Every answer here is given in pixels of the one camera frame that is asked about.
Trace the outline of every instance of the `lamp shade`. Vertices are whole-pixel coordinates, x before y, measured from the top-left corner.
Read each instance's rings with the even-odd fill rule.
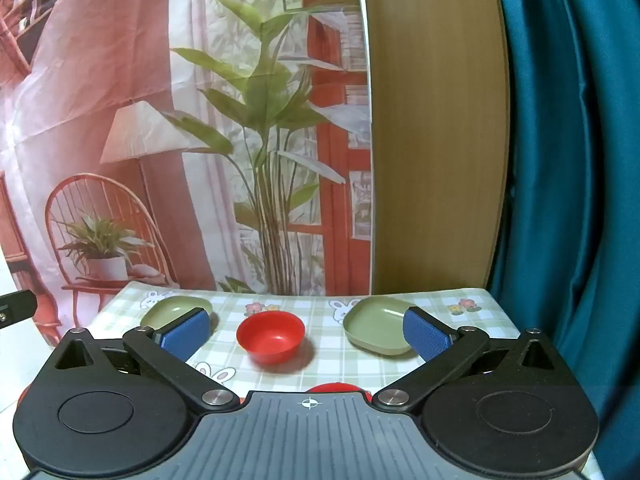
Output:
[[[146,101],[138,101],[116,111],[100,163],[197,148],[206,144],[173,126]]]

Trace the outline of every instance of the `white flower pot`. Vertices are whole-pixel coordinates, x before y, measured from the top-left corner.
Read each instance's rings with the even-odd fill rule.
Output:
[[[106,282],[124,282],[127,280],[127,263],[122,256],[87,260],[89,274],[92,278]]]

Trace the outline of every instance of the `printed backdrop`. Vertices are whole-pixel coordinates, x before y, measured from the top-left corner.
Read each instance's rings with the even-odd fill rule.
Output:
[[[0,4],[0,244],[50,344],[131,280],[369,293],[359,0]]]

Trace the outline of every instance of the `crosshair mark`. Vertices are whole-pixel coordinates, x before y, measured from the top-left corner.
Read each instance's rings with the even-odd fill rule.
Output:
[[[309,397],[298,404],[302,404],[306,409],[310,410],[311,408],[315,408],[318,404],[322,404],[322,402],[318,402],[317,400]]]

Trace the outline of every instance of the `table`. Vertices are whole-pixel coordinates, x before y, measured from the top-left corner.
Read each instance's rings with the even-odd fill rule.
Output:
[[[120,337],[140,324],[158,300],[174,295],[204,298],[219,317],[205,345],[188,364],[245,397],[250,390],[305,391],[322,383],[356,384],[372,394],[424,363],[419,356],[383,358],[348,342],[341,322],[360,298],[312,298],[228,294],[204,290],[179,290],[130,283],[95,317],[88,329],[95,338]],[[420,306],[453,328],[475,325],[491,337],[516,338],[519,334],[491,295],[466,288],[394,297]],[[285,310],[306,326],[308,342],[295,359],[269,371],[255,367],[236,342],[236,328],[255,312]],[[584,469],[590,480],[603,480],[593,457]]]

